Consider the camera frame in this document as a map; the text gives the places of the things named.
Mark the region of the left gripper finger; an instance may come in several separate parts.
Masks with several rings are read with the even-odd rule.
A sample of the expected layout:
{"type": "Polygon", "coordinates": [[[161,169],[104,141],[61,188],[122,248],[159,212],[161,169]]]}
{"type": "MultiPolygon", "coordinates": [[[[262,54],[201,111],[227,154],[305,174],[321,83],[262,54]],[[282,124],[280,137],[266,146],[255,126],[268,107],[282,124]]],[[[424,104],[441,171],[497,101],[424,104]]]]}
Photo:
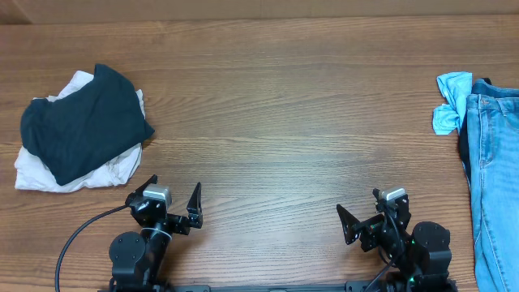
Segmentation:
{"type": "Polygon", "coordinates": [[[198,182],[187,204],[187,212],[189,217],[200,217],[202,215],[201,188],[201,183],[198,182]]]}
{"type": "Polygon", "coordinates": [[[158,177],[156,174],[152,175],[143,185],[138,187],[134,193],[136,195],[142,195],[144,190],[150,185],[150,184],[157,184],[158,177]]]}

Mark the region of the light blue denim jeans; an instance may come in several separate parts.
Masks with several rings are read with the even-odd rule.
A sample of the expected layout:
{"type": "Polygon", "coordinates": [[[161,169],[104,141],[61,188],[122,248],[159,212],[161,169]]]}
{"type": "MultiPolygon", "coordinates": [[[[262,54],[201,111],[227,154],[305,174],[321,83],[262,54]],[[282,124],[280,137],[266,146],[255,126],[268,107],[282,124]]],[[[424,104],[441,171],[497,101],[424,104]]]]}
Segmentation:
{"type": "Polygon", "coordinates": [[[518,91],[479,79],[467,97],[475,276],[518,290],[518,91]]]}

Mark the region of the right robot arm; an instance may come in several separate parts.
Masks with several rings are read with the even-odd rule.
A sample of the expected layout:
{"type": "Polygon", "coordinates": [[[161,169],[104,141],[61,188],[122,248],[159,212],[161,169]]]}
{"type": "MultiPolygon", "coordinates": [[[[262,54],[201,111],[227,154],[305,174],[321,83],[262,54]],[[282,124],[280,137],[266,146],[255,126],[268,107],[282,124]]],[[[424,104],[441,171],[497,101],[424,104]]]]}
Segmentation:
{"type": "Polygon", "coordinates": [[[345,243],[361,242],[363,251],[376,249],[385,262],[384,268],[370,281],[348,281],[346,291],[456,291],[449,279],[448,266],[452,259],[449,248],[450,231],[432,222],[419,222],[412,232],[409,196],[403,187],[372,191],[377,214],[360,221],[341,205],[337,213],[341,220],[345,243]]]}

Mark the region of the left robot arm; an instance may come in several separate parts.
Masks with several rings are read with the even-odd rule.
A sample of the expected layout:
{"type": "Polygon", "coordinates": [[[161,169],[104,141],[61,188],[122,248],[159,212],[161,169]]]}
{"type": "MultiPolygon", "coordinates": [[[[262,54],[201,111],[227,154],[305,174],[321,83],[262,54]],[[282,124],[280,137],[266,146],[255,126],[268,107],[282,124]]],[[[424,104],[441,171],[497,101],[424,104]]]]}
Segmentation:
{"type": "Polygon", "coordinates": [[[109,247],[111,291],[173,291],[170,283],[158,279],[169,243],[174,234],[188,235],[203,225],[200,183],[187,203],[187,215],[180,216],[168,212],[169,188],[157,181],[154,174],[125,201],[141,231],[122,233],[109,247]]]}

